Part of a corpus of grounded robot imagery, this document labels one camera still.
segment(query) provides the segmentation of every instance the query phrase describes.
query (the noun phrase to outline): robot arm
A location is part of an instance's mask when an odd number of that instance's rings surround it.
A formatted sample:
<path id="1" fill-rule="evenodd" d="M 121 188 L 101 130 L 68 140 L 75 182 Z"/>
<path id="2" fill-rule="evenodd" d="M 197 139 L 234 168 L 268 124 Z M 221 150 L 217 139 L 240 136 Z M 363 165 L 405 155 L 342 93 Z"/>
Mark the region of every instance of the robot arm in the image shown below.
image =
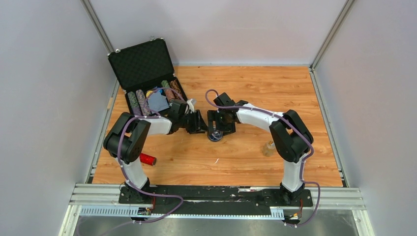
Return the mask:
<path id="1" fill-rule="evenodd" d="M 125 136 L 123 138 L 121 160 L 124 163 L 123 168 L 127 177 L 138 188 L 142 188 L 146 183 L 149 183 L 138 158 L 148 135 L 173 134 L 179 128 L 185 128 L 190 134 L 205 133 L 207 130 L 200 111 L 194 110 L 193 103 L 190 100 L 185 102 L 175 99 L 170 105 L 167 117 L 144 117 L 137 119 L 126 130 L 127 133 L 130 133 L 130 137 Z M 122 113 L 104 139 L 103 146 L 112 157 L 117 157 L 123 128 L 132 118 L 134 118 L 133 115 L 126 112 Z"/>
<path id="2" fill-rule="evenodd" d="M 294 131 L 289 133 L 288 129 L 290 129 L 290 127 L 279 118 L 260 112 L 258 107 L 255 107 L 246 101 L 241 100 L 235 103 L 226 93 L 223 93 L 219 95 L 214 102 L 217 106 L 238 106 L 240 108 L 219 108 L 218 111 L 208 111 L 209 138 L 212 136 L 213 132 L 222 132 L 224 135 L 234 133 L 236 130 L 235 122 L 251 124 L 271 132 L 276 149 L 284 159 L 284 178 L 281 182 L 284 194 L 283 197 L 288 201 L 297 198 L 304 189 L 304 184 L 300 179 L 301 160 L 309 152 L 309 147 L 302 138 Z M 297 112 L 289 110 L 283 113 L 263 110 L 287 119 L 310 143 L 313 143 L 313 136 L 308 131 Z"/>

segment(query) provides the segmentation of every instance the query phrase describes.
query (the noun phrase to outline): black mounting plate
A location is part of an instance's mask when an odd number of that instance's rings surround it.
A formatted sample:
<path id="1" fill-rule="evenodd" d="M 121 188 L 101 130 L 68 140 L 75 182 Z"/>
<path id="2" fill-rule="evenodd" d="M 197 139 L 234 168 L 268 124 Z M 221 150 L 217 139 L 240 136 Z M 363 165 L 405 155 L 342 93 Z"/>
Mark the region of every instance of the black mounting plate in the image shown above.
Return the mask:
<path id="1" fill-rule="evenodd" d="M 236 125 L 234 122 L 224 123 L 222 119 L 223 117 L 220 112 L 214 110 L 207 111 L 208 136 L 211 135 L 214 130 L 222 132 L 223 136 L 236 132 Z"/>
<path id="2" fill-rule="evenodd" d="M 176 210 L 177 214 L 216 214 L 216 215 L 270 215 L 269 207 L 312 207 L 310 190 L 304 189 L 299 198 L 286 204 L 280 198 L 277 188 L 251 188 L 236 186 L 196 186 L 196 185 L 158 185 L 145 186 L 149 193 L 180 195 L 185 202 Z M 119 203 L 151 204 L 152 197 L 143 197 L 131 187 L 122 187 Z M 167 213 L 179 203 L 179 199 L 160 198 L 155 201 L 153 213 Z"/>

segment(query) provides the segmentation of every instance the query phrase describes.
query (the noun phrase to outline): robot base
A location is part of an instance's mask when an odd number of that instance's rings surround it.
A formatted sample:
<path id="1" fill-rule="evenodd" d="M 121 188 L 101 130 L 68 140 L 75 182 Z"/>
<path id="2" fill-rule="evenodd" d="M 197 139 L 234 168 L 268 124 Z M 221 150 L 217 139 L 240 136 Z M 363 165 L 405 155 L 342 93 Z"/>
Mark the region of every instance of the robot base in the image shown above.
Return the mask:
<path id="1" fill-rule="evenodd" d="M 301 189 L 298 196 L 288 202 L 283 198 L 283 189 L 197 185 L 149 186 L 149 182 L 142 188 L 150 193 L 180 195 L 186 201 L 185 205 L 195 205 L 180 207 L 176 210 L 177 214 L 259 215 L 263 211 L 270 214 L 270 207 L 300 207 L 300 199 L 304 207 L 313 206 L 310 190 Z M 130 186 L 124 186 L 120 190 L 121 204 L 152 204 L 152 200 L 152 197 L 142 195 Z M 152 212 L 166 213 L 178 202 L 178 199 L 156 198 L 155 209 Z"/>

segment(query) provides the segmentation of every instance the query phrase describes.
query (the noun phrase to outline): gray floor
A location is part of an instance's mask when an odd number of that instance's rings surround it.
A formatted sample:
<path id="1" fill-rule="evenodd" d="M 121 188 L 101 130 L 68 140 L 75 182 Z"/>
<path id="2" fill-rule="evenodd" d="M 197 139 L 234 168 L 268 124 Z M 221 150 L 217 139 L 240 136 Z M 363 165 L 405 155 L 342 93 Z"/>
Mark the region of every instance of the gray floor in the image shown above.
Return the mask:
<path id="1" fill-rule="evenodd" d="M 303 211 L 304 220 L 309 211 Z M 130 221 L 124 217 L 82 217 L 81 236 L 98 236 Z M 110 232 L 108 236 L 358 236 L 350 210 L 319 210 L 306 226 L 292 229 L 273 220 L 220 220 L 167 218 L 151 224 L 129 224 Z"/>

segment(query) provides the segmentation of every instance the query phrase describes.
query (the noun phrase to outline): blue object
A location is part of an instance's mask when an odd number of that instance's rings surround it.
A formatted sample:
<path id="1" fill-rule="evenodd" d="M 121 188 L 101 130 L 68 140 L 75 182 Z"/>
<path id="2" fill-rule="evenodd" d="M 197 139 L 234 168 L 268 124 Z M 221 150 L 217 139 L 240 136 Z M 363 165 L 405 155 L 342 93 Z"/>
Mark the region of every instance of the blue object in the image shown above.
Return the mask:
<path id="1" fill-rule="evenodd" d="M 155 89 L 157 89 L 158 87 L 154 87 L 152 90 L 155 90 Z M 163 89 L 160 89 L 158 92 L 160 93 L 160 94 L 162 94 L 162 91 L 163 91 Z"/>
<path id="2" fill-rule="evenodd" d="M 148 98 L 148 105 L 151 110 L 160 112 L 169 108 L 167 97 L 156 92 L 152 93 Z"/>

